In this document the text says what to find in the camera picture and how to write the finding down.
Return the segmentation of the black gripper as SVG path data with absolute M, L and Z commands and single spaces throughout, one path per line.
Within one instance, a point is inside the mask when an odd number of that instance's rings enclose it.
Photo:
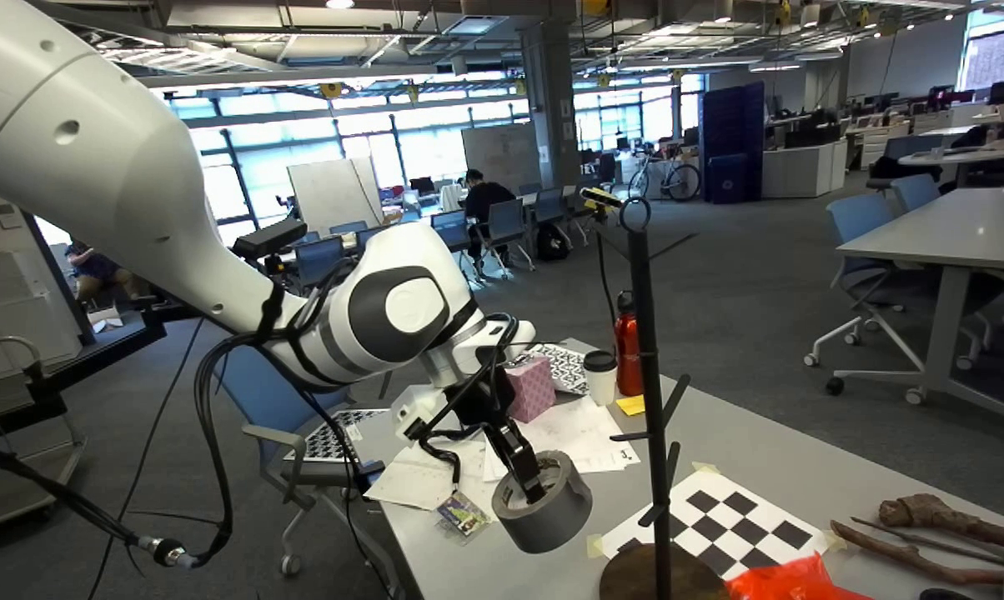
M 433 440 L 467 440 L 485 433 L 493 453 L 526 500 L 544 498 L 540 463 L 526 438 L 511 421 L 515 383 L 506 367 L 515 359 L 515 337 L 497 332 L 470 349 L 470 372 L 439 390 L 439 403 L 404 428 L 404 438 L 429 447 Z

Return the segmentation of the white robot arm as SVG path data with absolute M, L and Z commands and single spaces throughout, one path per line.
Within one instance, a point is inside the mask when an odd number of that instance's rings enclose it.
M 309 390 L 415 359 L 467 387 L 505 372 L 526 321 L 485 315 L 437 230 L 374 235 L 351 272 L 309 297 L 222 247 L 198 147 L 142 83 L 31 0 L 0 0 L 0 197 L 259 346 Z

